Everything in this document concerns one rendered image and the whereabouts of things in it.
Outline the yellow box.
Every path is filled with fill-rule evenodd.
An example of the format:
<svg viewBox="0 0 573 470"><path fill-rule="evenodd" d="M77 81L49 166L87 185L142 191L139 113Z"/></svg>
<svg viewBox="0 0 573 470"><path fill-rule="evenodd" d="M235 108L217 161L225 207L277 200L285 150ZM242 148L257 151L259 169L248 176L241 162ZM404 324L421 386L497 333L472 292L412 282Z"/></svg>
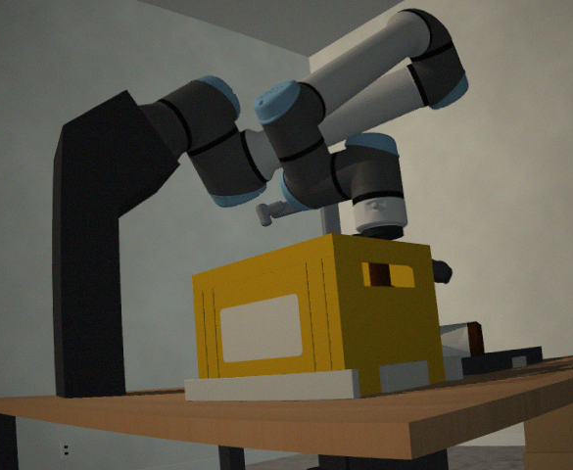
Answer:
<svg viewBox="0 0 573 470"><path fill-rule="evenodd" d="M362 397L379 365L427 360L446 381L430 245L330 233L201 272L193 296L199 379L357 369Z"/></svg>

